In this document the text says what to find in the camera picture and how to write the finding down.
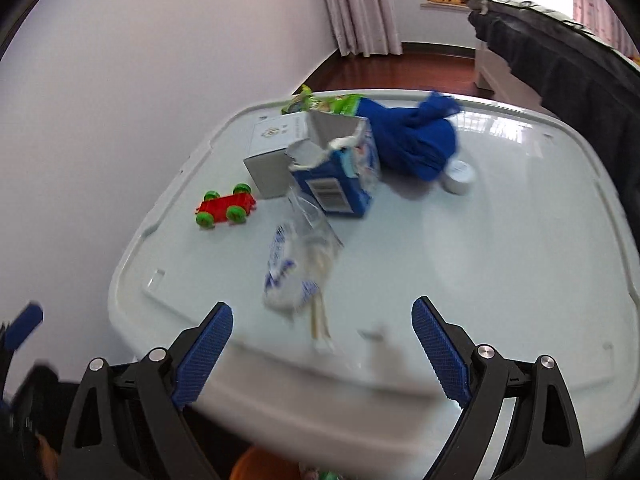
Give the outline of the wooden stick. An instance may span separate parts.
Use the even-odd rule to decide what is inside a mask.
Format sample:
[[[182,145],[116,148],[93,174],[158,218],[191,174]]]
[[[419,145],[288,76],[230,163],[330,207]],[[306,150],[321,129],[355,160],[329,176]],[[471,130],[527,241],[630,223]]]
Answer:
[[[314,294],[310,300],[310,330],[314,350],[321,353],[334,351],[321,292]]]

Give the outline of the red green toy car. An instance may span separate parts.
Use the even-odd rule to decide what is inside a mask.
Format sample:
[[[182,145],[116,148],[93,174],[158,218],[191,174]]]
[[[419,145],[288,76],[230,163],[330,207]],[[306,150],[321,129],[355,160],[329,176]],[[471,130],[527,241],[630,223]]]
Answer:
[[[242,224],[256,208],[252,188],[238,183],[229,195],[207,191],[194,211],[196,224],[202,229],[213,229],[219,223]]]

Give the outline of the right pink curtain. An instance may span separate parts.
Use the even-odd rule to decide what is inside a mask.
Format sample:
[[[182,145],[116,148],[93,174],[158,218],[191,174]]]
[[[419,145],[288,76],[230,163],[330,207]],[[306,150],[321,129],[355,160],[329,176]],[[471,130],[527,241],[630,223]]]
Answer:
[[[573,18],[627,58],[639,55],[623,22],[606,0],[573,0]]]

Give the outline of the blue cloth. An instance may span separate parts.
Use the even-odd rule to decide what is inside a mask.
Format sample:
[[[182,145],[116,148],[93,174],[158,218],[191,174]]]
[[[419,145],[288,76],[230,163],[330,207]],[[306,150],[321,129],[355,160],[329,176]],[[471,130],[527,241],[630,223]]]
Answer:
[[[357,116],[367,118],[381,165],[425,182],[436,180],[457,153],[449,118],[461,112],[451,96],[432,92],[416,107],[386,107],[361,98]]]

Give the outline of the torn blue white carton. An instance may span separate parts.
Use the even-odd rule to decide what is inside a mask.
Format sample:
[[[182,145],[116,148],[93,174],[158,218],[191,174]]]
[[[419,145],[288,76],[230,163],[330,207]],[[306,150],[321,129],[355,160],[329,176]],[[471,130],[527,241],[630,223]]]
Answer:
[[[294,181],[326,214],[364,217],[381,177],[370,122],[320,110],[295,116],[303,133],[286,150]]]

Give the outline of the white bed frame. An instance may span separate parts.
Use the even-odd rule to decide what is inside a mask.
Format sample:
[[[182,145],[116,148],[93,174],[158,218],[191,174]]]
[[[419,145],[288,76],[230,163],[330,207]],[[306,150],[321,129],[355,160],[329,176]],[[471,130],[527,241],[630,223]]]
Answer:
[[[540,95],[516,78],[508,63],[482,40],[475,41],[474,70],[477,88],[491,91],[495,100],[552,116],[541,105]]]

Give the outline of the white grey cardboard box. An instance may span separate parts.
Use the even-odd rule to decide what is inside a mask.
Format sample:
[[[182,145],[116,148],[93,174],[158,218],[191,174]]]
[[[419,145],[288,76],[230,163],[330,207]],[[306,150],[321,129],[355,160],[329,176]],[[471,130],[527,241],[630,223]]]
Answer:
[[[288,148],[308,133],[306,112],[265,118],[255,125],[244,165],[262,198],[285,196],[293,185]]]

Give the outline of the left pink curtain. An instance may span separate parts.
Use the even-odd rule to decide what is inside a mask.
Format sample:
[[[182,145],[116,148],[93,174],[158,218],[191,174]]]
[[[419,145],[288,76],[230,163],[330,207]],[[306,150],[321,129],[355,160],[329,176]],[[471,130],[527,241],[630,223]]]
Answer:
[[[341,56],[402,55],[394,0],[326,0]]]

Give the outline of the white bottle cap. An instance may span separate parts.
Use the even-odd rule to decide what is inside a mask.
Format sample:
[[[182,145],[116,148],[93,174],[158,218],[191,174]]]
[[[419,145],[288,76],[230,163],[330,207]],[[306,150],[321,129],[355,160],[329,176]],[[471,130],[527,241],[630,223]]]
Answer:
[[[451,159],[442,174],[442,187],[451,194],[464,195],[476,181],[474,168],[461,159]]]

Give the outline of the green snack packet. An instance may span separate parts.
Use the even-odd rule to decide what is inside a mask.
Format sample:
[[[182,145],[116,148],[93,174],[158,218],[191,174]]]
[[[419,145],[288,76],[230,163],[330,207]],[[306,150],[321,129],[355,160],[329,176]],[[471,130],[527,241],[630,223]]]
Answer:
[[[340,96],[317,96],[314,92],[303,84],[299,92],[292,96],[284,107],[281,108],[282,115],[299,112],[329,113],[342,116],[356,116],[362,95],[358,93],[341,94]]]

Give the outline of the pink curtain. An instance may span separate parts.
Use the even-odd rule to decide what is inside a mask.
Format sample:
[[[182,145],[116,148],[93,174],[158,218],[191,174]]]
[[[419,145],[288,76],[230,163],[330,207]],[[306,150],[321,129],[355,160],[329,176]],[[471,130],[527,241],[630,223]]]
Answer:
[[[326,0],[341,56],[402,55],[394,0]]]
[[[623,22],[606,0],[573,0],[573,18],[627,58],[639,55]]]

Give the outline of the clear plastic wrapper bag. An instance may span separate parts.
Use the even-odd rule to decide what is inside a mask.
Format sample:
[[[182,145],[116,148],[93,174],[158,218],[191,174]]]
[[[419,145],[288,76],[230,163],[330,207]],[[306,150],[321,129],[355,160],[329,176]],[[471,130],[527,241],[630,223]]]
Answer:
[[[262,289],[265,307],[286,314],[320,297],[343,244],[319,204],[298,188],[285,195]]]

